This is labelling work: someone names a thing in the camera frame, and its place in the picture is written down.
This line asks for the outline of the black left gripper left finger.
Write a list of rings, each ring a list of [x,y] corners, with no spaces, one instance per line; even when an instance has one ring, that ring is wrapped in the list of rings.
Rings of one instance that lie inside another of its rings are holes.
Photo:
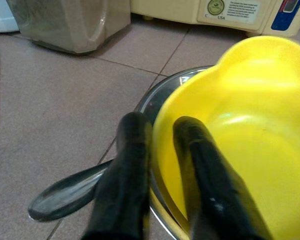
[[[149,215],[152,124],[130,112],[116,132],[117,156],[97,183],[84,240],[142,240]]]

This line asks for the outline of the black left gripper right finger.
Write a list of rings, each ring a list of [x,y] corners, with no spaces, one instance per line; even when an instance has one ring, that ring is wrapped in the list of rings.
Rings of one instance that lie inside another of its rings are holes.
[[[178,118],[173,124],[173,144],[190,239],[273,239],[245,182],[200,120]]]

